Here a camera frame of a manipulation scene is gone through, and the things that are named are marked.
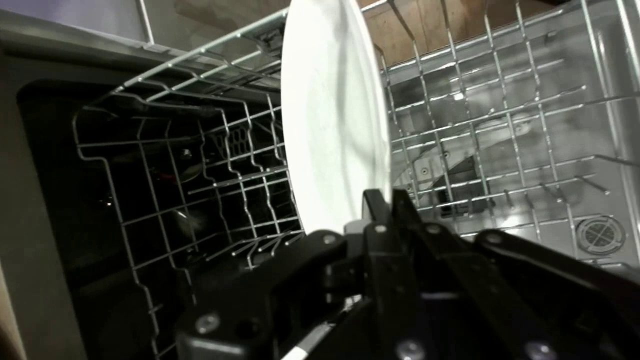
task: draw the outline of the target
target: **white plate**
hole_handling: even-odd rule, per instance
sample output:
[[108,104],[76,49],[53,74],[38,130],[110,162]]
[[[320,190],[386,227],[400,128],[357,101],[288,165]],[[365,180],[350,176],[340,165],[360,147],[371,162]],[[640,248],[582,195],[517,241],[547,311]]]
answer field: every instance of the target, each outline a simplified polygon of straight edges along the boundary
[[362,193],[391,200],[386,107],[357,0],[292,0],[282,54],[288,176],[305,232],[345,231]]

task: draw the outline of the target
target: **dishwasher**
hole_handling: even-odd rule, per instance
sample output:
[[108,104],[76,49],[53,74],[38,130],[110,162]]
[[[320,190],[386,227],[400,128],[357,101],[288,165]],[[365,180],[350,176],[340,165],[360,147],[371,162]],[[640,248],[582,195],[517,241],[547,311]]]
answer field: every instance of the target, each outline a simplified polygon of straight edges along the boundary
[[[640,4],[524,16],[514,0],[514,22],[482,8],[470,39],[451,30],[447,4],[437,52],[396,2],[362,8],[388,16],[408,51],[386,58],[376,45],[395,185],[463,239],[502,229],[640,280]],[[142,49],[151,56],[121,56],[105,81],[66,62],[75,81],[18,93],[88,359],[177,359],[195,269],[225,282],[305,242],[281,120],[286,15],[188,52]]]

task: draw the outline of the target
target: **dishwasher tub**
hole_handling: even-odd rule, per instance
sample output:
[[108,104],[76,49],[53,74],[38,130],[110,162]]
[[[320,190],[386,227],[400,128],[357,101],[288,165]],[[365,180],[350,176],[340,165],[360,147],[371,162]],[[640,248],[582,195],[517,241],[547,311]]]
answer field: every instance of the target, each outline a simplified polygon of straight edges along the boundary
[[[484,16],[482,39],[449,36],[437,54],[417,46],[395,66],[380,54],[395,182],[463,237],[502,229],[635,279],[639,4],[514,10],[517,24]],[[286,10],[142,73],[72,122],[81,159],[106,176],[151,359],[175,357],[192,269],[225,276],[305,241],[281,122],[285,22]]]

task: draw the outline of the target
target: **wire rack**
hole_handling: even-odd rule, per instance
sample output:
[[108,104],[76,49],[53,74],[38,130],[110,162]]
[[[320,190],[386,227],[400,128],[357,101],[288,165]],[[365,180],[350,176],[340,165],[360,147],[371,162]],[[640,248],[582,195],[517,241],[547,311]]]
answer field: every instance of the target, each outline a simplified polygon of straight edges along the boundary
[[[499,227],[588,262],[639,267],[629,139],[640,130],[639,4],[581,0],[529,19],[509,0],[514,22],[499,28],[482,2],[474,40],[461,36],[461,4],[365,7],[395,185],[465,237]],[[439,45],[427,45],[432,19],[413,7],[439,7]],[[179,317],[158,274],[196,303],[191,269],[254,269],[302,239],[281,122],[285,22],[286,10],[160,65],[75,119],[81,159],[103,165],[110,185],[152,359],[175,357]],[[378,42],[380,24],[398,30],[395,42]]]

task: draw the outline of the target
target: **dishwasher rack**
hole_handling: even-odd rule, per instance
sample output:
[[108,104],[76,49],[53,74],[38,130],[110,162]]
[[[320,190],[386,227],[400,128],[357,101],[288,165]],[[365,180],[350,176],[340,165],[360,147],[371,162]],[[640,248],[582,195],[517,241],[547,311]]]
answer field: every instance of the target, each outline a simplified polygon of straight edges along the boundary
[[[502,229],[604,269],[640,267],[639,4],[577,0],[524,19],[514,0],[513,26],[495,28],[486,8],[482,36],[463,45],[445,10],[434,54],[398,4],[365,16],[395,15],[415,54],[391,65],[378,46],[393,176],[421,214],[463,237]],[[302,239],[281,122],[285,22],[286,10],[165,62],[75,119],[81,159],[106,172],[152,359],[175,357],[177,296],[199,301],[191,269],[254,269]]]

